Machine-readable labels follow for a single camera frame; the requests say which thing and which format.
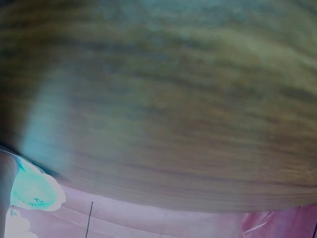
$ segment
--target wooden surface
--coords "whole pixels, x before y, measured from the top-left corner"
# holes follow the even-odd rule
[[[317,202],[314,0],[20,0],[0,140],[61,183],[171,209]]]

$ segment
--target pink cloth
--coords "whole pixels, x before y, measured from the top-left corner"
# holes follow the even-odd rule
[[[19,209],[39,238],[313,238],[317,205],[254,214],[171,211],[63,187],[67,202],[55,212]]]

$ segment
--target thin black stick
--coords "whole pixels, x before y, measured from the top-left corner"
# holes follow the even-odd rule
[[[87,225],[87,230],[86,230],[86,238],[88,236],[88,230],[89,230],[89,224],[90,224],[90,217],[91,217],[91,212],[93,210],[93,205],[94,205],[94,202],[91,202],[91,207],[90,207],[90,213],[89,213],[89,218],[88,218],[88,225]]]
[[[316,238],[316,232],[317,232],[317,223],[316,223],[316,226],[315,226],[315,231],[314,231],[314,234],[313,234],[313,238]]]

